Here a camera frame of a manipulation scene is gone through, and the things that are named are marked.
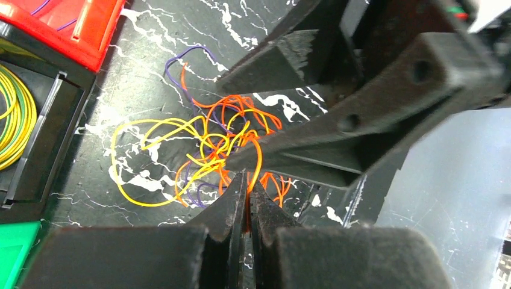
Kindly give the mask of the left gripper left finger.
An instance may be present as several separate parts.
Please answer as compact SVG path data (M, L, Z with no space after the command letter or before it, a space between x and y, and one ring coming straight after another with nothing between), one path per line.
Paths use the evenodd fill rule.
M248 178L183 225L61 228L22 288L241 288Z

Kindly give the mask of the green plastic bin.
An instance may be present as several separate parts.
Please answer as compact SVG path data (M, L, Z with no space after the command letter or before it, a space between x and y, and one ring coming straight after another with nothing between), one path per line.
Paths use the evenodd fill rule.
M1 288L16 285L39 229L39 221L1 225Z

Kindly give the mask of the red plastic bin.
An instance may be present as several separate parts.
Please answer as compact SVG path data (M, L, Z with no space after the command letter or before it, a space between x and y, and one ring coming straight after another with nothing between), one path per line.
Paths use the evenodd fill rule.
M126 2L1 1L1 20L98 72Z

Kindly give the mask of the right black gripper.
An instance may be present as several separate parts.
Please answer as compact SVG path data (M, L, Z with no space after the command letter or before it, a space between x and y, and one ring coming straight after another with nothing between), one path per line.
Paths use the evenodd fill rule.
M299 1L217 81L246 94L314 84L347 98L327 114L231 154L226 168L345 189L408 150L451 115L509 104L505 66L435 1L371 1L353 37L346 1Z

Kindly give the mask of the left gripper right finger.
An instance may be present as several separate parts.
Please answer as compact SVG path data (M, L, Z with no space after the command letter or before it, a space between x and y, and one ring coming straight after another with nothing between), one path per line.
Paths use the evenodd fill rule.
M305 227L261 184L250 193L257 288L450 288L431 243L407 228Z

